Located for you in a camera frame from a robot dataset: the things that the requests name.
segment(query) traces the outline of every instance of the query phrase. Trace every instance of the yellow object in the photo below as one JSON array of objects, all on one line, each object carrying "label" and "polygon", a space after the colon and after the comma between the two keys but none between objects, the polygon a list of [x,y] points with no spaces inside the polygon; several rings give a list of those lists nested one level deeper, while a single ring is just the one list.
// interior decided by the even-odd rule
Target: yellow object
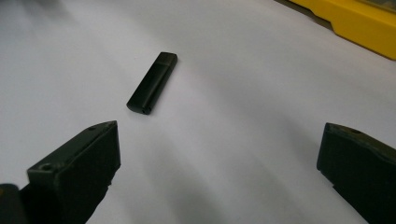
[{"label": "yellow object", "polygon": [[290,0],[329,21],[335,33],[396,60],[395,0]]}]

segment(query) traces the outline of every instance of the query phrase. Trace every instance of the yellow ruler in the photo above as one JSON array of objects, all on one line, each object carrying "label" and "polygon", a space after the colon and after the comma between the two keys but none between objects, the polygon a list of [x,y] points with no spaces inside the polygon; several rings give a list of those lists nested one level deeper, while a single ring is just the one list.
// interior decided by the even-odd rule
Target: yellow ruler
[{"label": "yellow ruler", "polygon": [[335,33],[396,60],[396,0],[290,0],[329,21]]}]

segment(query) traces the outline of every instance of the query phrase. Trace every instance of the screw hole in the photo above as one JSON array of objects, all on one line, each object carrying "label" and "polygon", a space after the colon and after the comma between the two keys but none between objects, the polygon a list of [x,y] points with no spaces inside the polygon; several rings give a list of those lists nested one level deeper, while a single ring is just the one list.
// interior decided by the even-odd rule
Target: screw hole
[{"label": "screw hole", "polygon": [[359,132],[358,130],[355,130],[355,129],[352,129],[351,132],[353,132],[353,133],[361,133],[361,132]]},{"label": "screw hole", "polygon": [[50,163],[42,164],[39,169],[43,171],[50,171],[52,170],[52,165]]}]

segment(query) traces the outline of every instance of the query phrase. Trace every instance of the black plastic part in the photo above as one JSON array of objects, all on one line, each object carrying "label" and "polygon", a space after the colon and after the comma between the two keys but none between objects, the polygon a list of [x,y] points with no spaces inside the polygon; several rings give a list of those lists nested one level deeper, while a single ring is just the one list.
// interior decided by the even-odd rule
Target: black plastic part
[{"label": "black plastic part", "polygon": [[369,223],[396,223],[394,148],[357,130],[327,123],[317,167]]},{"label": "black plastic part", "polygon": [[29,223],[21,202],[20,191],[15,185],[0,185],[0,223]]},{"label": "black plastic part", "polygon": [[176,54],[161,52],[126,104],[128,108],[136,113],[150,114],[176,63]]},{"label": "black plastic part", "polygon": [[119,168],[116,121],[79,133],[27,171],[21,199],[30,223],[86,223]]}]

